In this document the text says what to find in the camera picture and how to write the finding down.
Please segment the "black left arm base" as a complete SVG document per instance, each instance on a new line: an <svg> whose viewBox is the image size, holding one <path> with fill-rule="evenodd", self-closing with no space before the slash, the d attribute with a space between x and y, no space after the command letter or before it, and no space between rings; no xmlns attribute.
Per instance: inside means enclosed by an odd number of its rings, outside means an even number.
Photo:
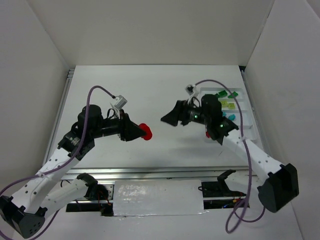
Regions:
<svg viewBox="0 0 320 240"><path fill-rule="evenodd" d="M86 212L99 212L103 217L113 217L113 203L110 200L113 199L114 185L110 185L110 190L103 184L99 184L98 181L88 173L79 174L76 179L84 180L88 184L87 193L84 195L84 199L89 203L83 203L83 201L75 200L75 203L69 203L66 206L67 213L86 213Z"/></svg>

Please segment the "lime square lego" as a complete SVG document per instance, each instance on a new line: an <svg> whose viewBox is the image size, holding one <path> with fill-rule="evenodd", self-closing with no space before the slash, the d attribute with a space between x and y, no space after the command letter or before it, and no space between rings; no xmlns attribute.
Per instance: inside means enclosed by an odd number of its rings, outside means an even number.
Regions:
<svg viewBox="0 0 320 240"><path fill-rule="evenodd" d="M230 102L230 103L228 104L228 109L229 109L229 110L235 110L235 109L236 109L236 105L235 105L233 102Z"/></svg>

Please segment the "red round lego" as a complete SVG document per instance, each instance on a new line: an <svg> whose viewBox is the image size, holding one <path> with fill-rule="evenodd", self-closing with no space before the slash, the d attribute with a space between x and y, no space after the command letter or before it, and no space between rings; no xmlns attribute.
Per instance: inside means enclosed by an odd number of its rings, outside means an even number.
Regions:
<svg viewBox="0 0 320 240"><path fill-rule="evenodd" d="M139 124L139 128L145 132L145 135L141 137L145 141L149 141L153 137L153 133L147 124L141 123Z"/></svg>

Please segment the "blue bottom lego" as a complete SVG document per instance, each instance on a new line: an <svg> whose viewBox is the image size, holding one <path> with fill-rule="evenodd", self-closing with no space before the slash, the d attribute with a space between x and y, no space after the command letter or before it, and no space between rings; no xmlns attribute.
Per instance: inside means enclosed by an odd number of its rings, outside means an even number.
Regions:
<svg viewBox="0 0 320 240"><path fill-rule="evenodd" d="M231 120L231 121L235 121L237 119L236 115L235 114L231 114L228 116L228 119Z"/></svg>

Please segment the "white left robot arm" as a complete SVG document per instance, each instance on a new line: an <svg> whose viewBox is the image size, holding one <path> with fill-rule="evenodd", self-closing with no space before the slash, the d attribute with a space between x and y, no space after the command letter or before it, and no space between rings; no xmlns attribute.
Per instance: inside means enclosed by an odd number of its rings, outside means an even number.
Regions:
<svg viewBox="0 0 320 240"><path fill-rule="evenodd" d="M91 201L107 199L108 190L88 173L81 173L56 191L52 189L95 146L95 139L118 135L124 142L138 138L150 140L145 124L137 125L122 109L117 117L103 118L101 108L83 107L71 130L58 143L49 160L25 185L11 196L0 197L0 215L23 238L33 237L46 218L79 198Z"/></svg>

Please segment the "dark green curved lego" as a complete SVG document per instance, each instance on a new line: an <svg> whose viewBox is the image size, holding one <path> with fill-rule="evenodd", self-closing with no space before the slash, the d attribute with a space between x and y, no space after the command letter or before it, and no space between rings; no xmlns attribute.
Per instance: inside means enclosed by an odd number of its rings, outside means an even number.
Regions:
<svg viewBox="0 0 320 240"><path fill-rule="evenodd" d="M218 98L225 98L227 96L228 96L228 93L225 90L220 91L220 92L217 93L217 97Z"/></svg>

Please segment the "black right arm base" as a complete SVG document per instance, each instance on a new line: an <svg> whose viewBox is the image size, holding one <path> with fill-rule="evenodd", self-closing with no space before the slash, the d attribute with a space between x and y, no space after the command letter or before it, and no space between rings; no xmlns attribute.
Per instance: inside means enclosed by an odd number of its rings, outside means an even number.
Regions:
<svg viewBox="0 0 320 240"><path fill-rule="evenodd" d="M221 173L216 181L203 181L198 187L202 192L203 207L205 210L211 209L231 209L237 202L244 200L247 196L242 191L231 190L226 180L236 173L235 170L229 169Z"/></svg>

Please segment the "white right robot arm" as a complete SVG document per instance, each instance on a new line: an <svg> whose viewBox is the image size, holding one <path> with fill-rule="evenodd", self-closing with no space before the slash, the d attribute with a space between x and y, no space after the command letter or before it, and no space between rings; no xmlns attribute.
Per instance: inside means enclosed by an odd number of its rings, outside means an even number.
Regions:
<svg viewBox="0 0 320 240"><path fill-rule="evenodd" d="M174 127L190 122L204 125L212 140L239 158L250 160L251 169L262 181L257 188L258 199L269 212L278 212L299 195L296 167L291 163L282 164L251 140L245 139L240 127L223 115L222 104L215 95L204 95L199 107L193 106L189 100L178 100L174 108L160 120Z"/></svg>

